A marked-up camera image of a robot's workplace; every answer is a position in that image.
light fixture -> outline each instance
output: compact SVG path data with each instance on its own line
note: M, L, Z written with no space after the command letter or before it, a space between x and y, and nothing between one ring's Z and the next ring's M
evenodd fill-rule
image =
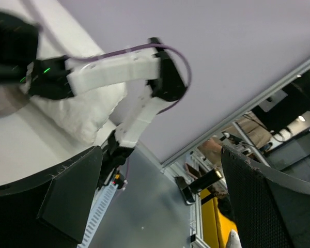
M304 117L303 117L303 116L301 116L301 115L299 116L299 120L300 120L300 121L303 121L303 122L305 122L305 119L304 119Z

white pillow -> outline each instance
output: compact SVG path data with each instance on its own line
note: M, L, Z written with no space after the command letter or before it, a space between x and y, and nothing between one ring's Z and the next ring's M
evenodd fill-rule
M229 233L226 248L242 248L239 235L236 231L231 230Z
M34 5L38 12L36 15L28 2ZM60 48L54 45L56 42L52 42L46 37L46 33L42 33L38 58L56 57L65 53L85 57L103 54L88 33L57 0L0 0L0 8L10 10L25 21L37 21L46 25L55 36L56 42L66 51L60 51ZM109 115L126 94L125 83L120 83L94 89L75 98L52 101L34 96L31 97L31 102L78 141L91 145L96 140L98 130L107 122Z

metal pole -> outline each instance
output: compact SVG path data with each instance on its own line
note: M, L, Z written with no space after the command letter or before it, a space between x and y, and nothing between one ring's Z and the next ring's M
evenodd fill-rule
M237 129L237 131L240 133L242 139L248 144L250 145L250 149L253 151L253 153L255 154L255 156L259 159L259 161L261 163L263 163L264 165L270 167L268 161L266 161L266 159L264 158L264 156L262 155L262 153L260 153L260 151L257 149L257 147L254 145L254 143L251 141L251 139L244 133L244 131L242 130L242 128L239 126L239 124L237 124L235 121L232 122L233 126Z

yellow fabric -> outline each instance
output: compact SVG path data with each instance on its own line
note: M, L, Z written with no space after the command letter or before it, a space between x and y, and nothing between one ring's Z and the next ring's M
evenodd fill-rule
M201 199L208 195L208 190L201 191ZM237 231L237 227L220 213L217 205L217 198L202 205L203 238L211 248L225 248L230 231Z

person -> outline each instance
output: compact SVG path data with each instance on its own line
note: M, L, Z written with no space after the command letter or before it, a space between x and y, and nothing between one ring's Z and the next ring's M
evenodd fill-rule
M272 137L272 134L264 128L264 125L253 112L243 115L236 122L258 149L266 145ZM242 136L232 124L226 126L222 132L227 132L242 139ZM200 145L198 149L215 167L222 170L222 146L223 143L219 138L212 137Z

